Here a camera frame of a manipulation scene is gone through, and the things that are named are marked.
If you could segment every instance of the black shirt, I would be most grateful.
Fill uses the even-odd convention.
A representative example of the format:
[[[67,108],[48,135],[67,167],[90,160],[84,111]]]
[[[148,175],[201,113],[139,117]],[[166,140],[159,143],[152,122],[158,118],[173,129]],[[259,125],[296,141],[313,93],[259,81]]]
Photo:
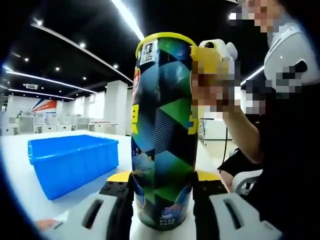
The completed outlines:
[[[248,201],[287,236],[305,238],[319,208],[320,84],[304,86],[288,99],[277,98],[260,121],[263,173]]]

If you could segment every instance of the black cable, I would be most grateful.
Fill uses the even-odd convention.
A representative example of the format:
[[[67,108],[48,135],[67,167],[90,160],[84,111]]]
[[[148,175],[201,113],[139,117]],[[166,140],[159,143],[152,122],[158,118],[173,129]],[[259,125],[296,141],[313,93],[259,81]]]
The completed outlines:
[[[225,129],[225,144],[224,144],[224,153],[223,153],[223,159],[222,159],[221,165],[224,164],[224,162],[225,162],[227,143],[228,143],[228,128]]]

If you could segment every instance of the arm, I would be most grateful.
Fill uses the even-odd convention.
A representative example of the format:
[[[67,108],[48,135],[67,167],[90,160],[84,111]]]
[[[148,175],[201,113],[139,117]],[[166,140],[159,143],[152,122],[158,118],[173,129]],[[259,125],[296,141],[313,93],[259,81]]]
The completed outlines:
[[[260,134],[258,129],[249,122],[239,106],[233,111],[223,114],[223,121],[227,126],[234,143],[243,154],[253,163],[261,163],[263,153],[260,151]]]

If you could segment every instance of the white tabletop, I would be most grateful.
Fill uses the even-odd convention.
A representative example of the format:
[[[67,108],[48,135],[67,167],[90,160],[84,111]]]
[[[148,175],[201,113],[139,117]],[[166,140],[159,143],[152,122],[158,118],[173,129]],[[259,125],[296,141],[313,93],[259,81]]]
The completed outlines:
[[[58,215],[66,213],[67,210],[78,204],[81,200],[92,193],[97,193],[105,184],[107,178],[116,173],[112,171],[98,179],[54,200],[47,200],[38,182],[35,170],[28,159],[28,140],[45,139],[72,135],[91,135],[118,140],[118,169],[121,171],[131,171],[131,138],[129,136],[120,136],[91,131],[64,131],[41,134],[3,136],[1,138],[4,166],[6,168],[8,179],[12,189],[25,209],[26,213],[33,221],[40,219],[55,218]],[[207,151],[202,144],[198,144],[197,158],[195,168],[219,174],[213,161],[210,159]],[[193,215],[194,201],[191,198],[188,213],[185,221],[171,231],[155,231],[138,219],[137,207],[133,203],[133,218],[130,231],[130,239],[149,240],[149,239],[196,239],[195,218]]]

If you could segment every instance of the blue plastic crate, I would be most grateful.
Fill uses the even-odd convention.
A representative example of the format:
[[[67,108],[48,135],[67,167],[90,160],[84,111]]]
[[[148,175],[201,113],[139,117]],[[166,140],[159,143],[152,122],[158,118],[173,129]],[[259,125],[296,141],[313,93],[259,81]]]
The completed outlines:
[[[117,140],[89,135],[30,140],[28,156],[49,200],[93,181],[119,164]]]

